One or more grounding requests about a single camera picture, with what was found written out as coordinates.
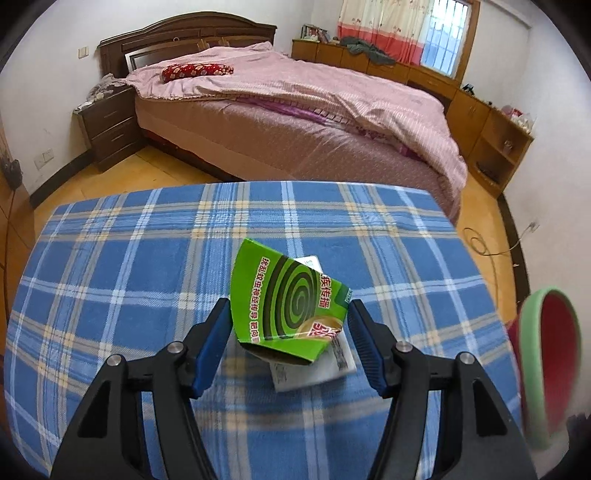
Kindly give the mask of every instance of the wire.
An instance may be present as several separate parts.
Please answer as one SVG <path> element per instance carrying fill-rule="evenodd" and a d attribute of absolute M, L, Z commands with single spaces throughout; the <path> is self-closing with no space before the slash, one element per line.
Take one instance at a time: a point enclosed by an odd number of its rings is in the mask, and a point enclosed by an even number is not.
<path fill-rule="evenodd" d="M 484 237 L 482 236 L 482 234 L 478 230 L 474 230 L 473 228 L 470 228 L 470 227 L 465 227 L 463 230 L 464 240 L 466 241 L 468 246 L 474 252 L 476 252 L 478 255 L 480 255 L 481 257 L 489 257 L 491 259 L 492 273 L 495 277 L 495 306 L 497 309 L 499 308 L 499 279 L 496 274 L 495 257 L 498 257 L 500 255 L 507 255 L 507 254 L 511 253 L 513 251 L 513 249 L 516 248 L 521 243 L 521 240 L 525 236 L 525 234 L 531 231 L 531 228 L 532 228 L 532 224 L 529 224 L 527 226 L 527 228 L 525 230 L 523 230 L 523 233 L 519 236 L 515 245 L 513 245 L 509 250 L 505 250 L 504 252 L 497 252 L 497 253 L 491 252 L 491 250 L 488 248 L 488 245 L 486 244 L 486 241 L 484 240 Z M 473 232 L 473 234 L 472 234 L 473 236 L 470 237 L 469 240 L 466 235 L 467 232 Z M 482 249 L 479 249 L 475 245 L 476 242 L 478 242 L 482 245 Z"/>
<path fill-rule="evenodd" d="M 8 231 L 10 230 L 10 216 L 12 215 L 12 205 L 14 204 L 14 195 L 16 192 L 12 191 L 12 198 L 10 200 L 10 208 L 8 209 L 8 218 L 7 218 L 7 225 L 6 225 L 6 241 L 4 242 L 4 265 L 2 266 L 4 273 L 4 312 L 6 315 L 6 325 L 8 325 L 8 321 L 10 319 L 10 309 L 8 308 L 8 274 L 7 274 L 7 265 L 8 265 Z"/>

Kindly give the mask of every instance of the blue plaid tablecloth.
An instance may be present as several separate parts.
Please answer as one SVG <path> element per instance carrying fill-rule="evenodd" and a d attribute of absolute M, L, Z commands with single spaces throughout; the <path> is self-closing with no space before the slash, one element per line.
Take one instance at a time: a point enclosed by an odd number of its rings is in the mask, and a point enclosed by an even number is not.
<path fill-rule="evenodd" d="M 195 185 L 64 205 L 46 224 L 18 288 L 4 371 L 13 439 L 30 464 L 51 470 L 69 419 L 111 353 L 152 355 L 204 321 L 229 294 L 246 237 L 291 257 L 318 256 L 374 319 L 424 353 L 473 352 L 521 424 L 505 329 L 427 192 L 325 182 Z M 276 394 L 269 366 L 232 335 L 212 388 L 194 403 L 219 478 L 366 478 L 390 402 L 356 362 L 354 375 Z M 439 398 L 430 397 L 419 478 L 432 469 Z M 165 478 L 153 405 L 143 400 L 152 472 Z"/>

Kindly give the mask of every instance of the pink blanket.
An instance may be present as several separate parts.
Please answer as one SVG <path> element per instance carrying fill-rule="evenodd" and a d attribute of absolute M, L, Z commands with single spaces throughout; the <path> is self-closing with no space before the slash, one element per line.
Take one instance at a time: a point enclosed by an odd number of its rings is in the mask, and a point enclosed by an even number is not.
<path fill-rule="evenodd" d="M 173 63 L 223 63 L 233 75 L 162 83 Z M 466 184 L 466 164 L 450 136 L 443 106 L 428 93 L 390 80 L 323 64 L 294 61 L 269 42 L 245 48 L 213 47 L 130 73 L 127 83 L 155 100 L 235 99 L 241 96 L 288 102 L 401 142 L 444 175 L 455 195 Z"/>

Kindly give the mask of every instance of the red pillow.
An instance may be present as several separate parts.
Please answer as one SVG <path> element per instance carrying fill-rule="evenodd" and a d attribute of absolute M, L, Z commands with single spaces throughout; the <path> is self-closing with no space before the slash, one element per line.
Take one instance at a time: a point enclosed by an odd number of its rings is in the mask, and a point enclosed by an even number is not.
<path fill-rule="evenodd" d="M 199 77 L 205 75 L 231 75 L 234 67 L 220 63 L 183 63 L 166 67 L 161 75 L 163 83 L 187 77 Z"/>

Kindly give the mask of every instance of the spiral design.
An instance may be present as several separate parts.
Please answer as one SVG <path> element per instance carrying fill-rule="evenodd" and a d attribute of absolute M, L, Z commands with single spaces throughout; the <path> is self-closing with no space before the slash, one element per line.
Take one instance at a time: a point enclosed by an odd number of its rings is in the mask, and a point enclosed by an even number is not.
<path fill-rule="evenodd" d="M 265 292 L 262 311 L 263 336 L 273 339 L 271 312 L 274 314 L 275 330 L 280 338 L 290 338 L 285 327 L 296 330 L 304 321 L 314 316 L 318 296 L 318 278 L 309 267 L 293 261 L 281 273 L 289 259 L 281 257 L 275 265 Z"/>

